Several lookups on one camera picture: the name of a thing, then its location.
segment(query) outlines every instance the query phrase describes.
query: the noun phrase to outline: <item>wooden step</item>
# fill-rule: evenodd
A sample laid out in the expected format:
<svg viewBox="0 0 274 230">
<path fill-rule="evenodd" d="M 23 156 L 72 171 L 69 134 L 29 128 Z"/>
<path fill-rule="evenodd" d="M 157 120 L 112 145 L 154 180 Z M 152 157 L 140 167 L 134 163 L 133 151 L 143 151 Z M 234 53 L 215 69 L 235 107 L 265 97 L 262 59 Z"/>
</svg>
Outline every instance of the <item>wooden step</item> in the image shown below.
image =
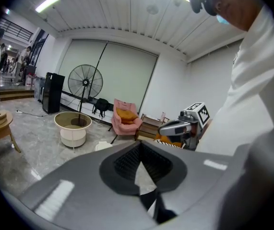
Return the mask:
<svg viewBox="0 0 274 230">
<path fill-rule="evenodd" d="M 7 94 L 34 94 L 35 91 L 34 90 L 0 90 L 0 96 L 1 95 L 7 95 Z"/>
<path fill-rule="evenodd" d="M 33 98 L 34 93 L 15 93 L 15 94 L 2 94 L 0 95 L 0 101 L 11 101 L 17 99 Z"/>
</svg>

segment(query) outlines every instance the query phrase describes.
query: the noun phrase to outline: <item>ceiling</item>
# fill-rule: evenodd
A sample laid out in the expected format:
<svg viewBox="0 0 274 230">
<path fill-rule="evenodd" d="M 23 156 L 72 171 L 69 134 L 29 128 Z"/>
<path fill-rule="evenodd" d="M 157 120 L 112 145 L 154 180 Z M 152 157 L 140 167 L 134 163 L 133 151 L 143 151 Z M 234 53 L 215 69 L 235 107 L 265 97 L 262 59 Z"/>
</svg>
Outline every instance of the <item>ceiling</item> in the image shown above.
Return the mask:
<svg viewBox="0 0 274 230">
<path fill-rule="evenodd" d="M 43 1 L 22 3 L 35 11 Z M 204 10 L 193 13 L 185 0 L 60 0 L 39 16 L 60 34 L 82 28 L 122 30 L 157 40 L 185 54 L 187 59 L 209 53 L 215 46 L 243 35 Z"/>
</svg>

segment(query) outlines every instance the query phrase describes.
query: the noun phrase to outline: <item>concrete floor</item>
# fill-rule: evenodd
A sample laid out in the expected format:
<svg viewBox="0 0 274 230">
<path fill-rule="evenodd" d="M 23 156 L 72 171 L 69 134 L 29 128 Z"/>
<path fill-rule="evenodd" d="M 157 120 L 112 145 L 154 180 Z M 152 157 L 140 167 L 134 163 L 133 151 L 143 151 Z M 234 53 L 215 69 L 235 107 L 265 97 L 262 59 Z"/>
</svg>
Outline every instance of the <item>concrete floor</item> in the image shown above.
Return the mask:
<svg viewBox="0 0 274 230">
<path fill-rule="evenodd" d="M 99 122 L 92 122 L 87 129 L 86 142 L 79 148 L 64 146 L 60 140 L 59 128 L 54 123 L 54 116 L 37 117 L 18 114 L 19 109 L 35 115 L 47 115 L 42 104 L 34 98 L 0 102 L 0 110 L 8 110 L 13 114 L 10 128 L 22 153 L 12 148 L 10 137 L 0 140 L 0 187 L 14 196 L 19 196 L 29 186 L 61 166 L 66 161 L 95 151 L 99 141 L 111 142 L 115 137 L 113 130 Z M 133 140 L 132 136 L 119 136 L 114 145 Z M 138 180 L 143 181 L 145 193 L 155 189 L 145 168 L 138 169 Z"/>
</svg>

